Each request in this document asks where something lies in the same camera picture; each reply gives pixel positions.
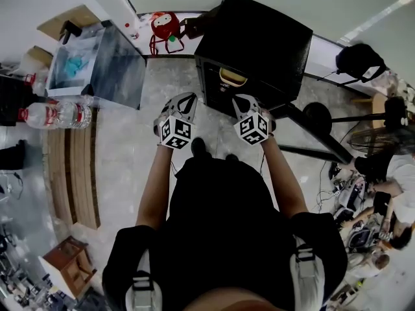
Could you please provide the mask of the large cardboard box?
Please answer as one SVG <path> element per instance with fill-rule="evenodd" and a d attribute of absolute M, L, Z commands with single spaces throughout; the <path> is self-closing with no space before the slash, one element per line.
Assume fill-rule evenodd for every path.
<path fill-rule="evenodd" d="M 37 30 L 59 41 L 64 35 L 64 23 L 72 22 L 79 28 L 94 25 L 100 22 L 100 19 L 86 6 L 79 5 L 67 10 L 37 26 Z"/>

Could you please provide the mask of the wooden step platform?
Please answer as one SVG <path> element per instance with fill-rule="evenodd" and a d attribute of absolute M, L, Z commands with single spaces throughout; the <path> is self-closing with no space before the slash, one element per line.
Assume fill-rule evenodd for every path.
<path fill-rule="evenodd" d="M 53 215 L 67 225 L 78 223 L 94 230 L 101 226 L 95 177 L 98 112 L 92 109 L 85 129 L 43 132 L 45 186 Z"/>

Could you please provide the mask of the black cabinet fridge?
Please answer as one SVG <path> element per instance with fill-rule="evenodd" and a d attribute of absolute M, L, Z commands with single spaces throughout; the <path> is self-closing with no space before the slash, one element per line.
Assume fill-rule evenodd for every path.
<path fill-rule="evenodd" d="M 223 0 L 195 51 L 206 106 L 235 117 L 236 94 L 255 97 L 275 119 L 288 118 L 312 135 L 324 151 L 284 145 L 286 152 L 324 161 L 349 163 L 351 154 L 293 102 L 302 85 L 313 32 L 273 8 L 253 0 Z M 220 68 L 247 78 L 245 85 L 223 83 Z"/>

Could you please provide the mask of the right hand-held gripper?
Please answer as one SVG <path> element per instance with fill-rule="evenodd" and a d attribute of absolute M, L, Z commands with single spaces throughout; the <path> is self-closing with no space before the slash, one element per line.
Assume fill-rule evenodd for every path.
<path fill-rule="evenodd" d="M 237 119 L 233 127 L 240 140 L 250 146 L 266 141 L 276 129 L 276 122 L 268 113 L 262 111 L 255 97 L 247 94 L 234 95 L 232 104 Z"/>

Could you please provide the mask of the large clear water bottle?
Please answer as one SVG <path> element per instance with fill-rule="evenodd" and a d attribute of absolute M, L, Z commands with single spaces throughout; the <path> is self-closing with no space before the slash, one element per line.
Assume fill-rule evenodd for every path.
<path fill-rule="evenodd" d="M 47 75 L 44 73 L 26 74 L 25 84 L 32 88 L 32 92 L 40 97 L 46 97 Z"/>
<path fill-rule="evenodd" d="M 54 124 L 61 129 L 84 129 L 92 120 L 92 110 L 84 103 L 61 100 L 56 105 Z"/>
<path fill-rule="evenodd" d="M 31 128 L 57 129 L 58 109 L 56 104 L 34 102 L 27 108 L 19 109 L 19 122 L 25 122 Z"/>

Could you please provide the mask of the yellow container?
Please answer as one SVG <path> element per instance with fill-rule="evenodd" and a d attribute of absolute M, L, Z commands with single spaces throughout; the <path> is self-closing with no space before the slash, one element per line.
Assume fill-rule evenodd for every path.
<path fill-rule="evenodd" d="M 220 68 L 219 76 L 223 83 L 233 87 L 241 87 L 247 82 L 246 77 L 238 75 L 222 67 Z"/>

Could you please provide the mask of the person's right forearm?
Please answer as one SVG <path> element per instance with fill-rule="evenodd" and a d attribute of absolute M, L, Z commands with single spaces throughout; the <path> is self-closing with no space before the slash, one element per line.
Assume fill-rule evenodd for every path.
<path fill-rule="evenodd" d="M 307 213 L 305 198 L 294 173 L 280 150 L 275 138 L 270 136 L 261 143 L 268 165 L 274 195 L 281 214 L 292 218 Z"/>

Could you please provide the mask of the black backpack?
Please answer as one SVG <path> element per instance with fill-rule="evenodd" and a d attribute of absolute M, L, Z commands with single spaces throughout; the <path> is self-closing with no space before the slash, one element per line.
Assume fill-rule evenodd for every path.
<path fill-rule="evenodd" d="M 335 58 L 336 74 L 345 73 L 353 80 L 340 84 L 346 86 L 356 82 L 367 83 L 382 75 L 387 67 L 384 60 L 367 44 L 358 43 L 343 48 Z M 376 67 L 377 70 L 371 77 L 365 77 L 365 73 Z"/>

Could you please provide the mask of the black bag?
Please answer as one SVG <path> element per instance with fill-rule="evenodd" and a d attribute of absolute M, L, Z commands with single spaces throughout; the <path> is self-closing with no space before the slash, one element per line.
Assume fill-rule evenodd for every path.
<path fill-rule="evenodd" d="M 407 125 L 407 107 L 403 97 L 391 97 L 385 102 L 385 126 L 390 129 Z"/>

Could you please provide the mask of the person's black left shoe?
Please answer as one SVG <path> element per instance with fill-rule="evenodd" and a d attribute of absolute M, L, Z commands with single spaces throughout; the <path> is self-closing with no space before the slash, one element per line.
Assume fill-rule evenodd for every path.
<path fill-rule="evenodd" d="M 202 157 L 209 155 L 209 152 L 206 149 L 206 144 L 201 137 L 196 137 L 192 140 L 191 152 L 193 157 Z"/>

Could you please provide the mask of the clear plastic storage bin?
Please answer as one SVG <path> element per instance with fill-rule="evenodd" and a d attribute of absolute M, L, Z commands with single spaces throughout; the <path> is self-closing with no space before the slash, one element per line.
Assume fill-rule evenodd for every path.
<path fill-rule="evenodd" d="M 75 77 L 64 71 L 68 58 L 89 63 Z M 139 109 L 147 62 L 112 21 L 79 28 L 64 23 L 46 83 L 49 97 L 93 107 Z"/>

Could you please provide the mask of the brown wooden side table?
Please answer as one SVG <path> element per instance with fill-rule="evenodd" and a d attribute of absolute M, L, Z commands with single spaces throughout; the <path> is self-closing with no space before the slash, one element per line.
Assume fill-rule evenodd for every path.
<path fill-rule="evenodd" d="M 79 299 L 89 288 L 97 270 L 91 265 L 87 243 L 71 236 L 38 260 L 52 284 L 72 299 Z"/>

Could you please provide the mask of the black cabinet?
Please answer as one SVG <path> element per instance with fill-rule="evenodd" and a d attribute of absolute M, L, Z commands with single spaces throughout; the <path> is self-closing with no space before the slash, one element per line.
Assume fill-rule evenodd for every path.
<path fill-rule="evenodd" d="M 0 75 L 0 126 L 15 126 L 20 109 L 27 108 L 37 98 L 24 81 Z"/>

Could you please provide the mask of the person's left forearm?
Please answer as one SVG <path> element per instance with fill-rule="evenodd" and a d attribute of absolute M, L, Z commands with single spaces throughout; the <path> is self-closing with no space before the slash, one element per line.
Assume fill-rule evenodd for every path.
<path fill-rule="evenodd" d="M 172 148 L 157 146 L 139 203 L 136 225 L 145 225 L 158 230 L 166 221 L 172 154 Z"/>

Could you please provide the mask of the black floor fan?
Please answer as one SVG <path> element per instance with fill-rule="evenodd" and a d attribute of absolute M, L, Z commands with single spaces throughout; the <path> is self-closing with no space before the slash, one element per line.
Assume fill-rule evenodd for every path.
<path fill-rule="evenodd" d="M 362 116 L 332 118 L 329 110 L 321 103 L 312 102 L 303 109 L 303 112 L 326 133 L 331 132 L 332 124 L 338 122 L 383 121 L 383 126 L 355 132 L 348 140 L 348 144 L 356 151 L 365 154 L 376 154 L 385 150 L 392 150 L 397 155 L 412 154 L 415 152 L 415 122 L 409 119 L 407 125 L 390 129 L 385 126 L 385 111 Z"/>

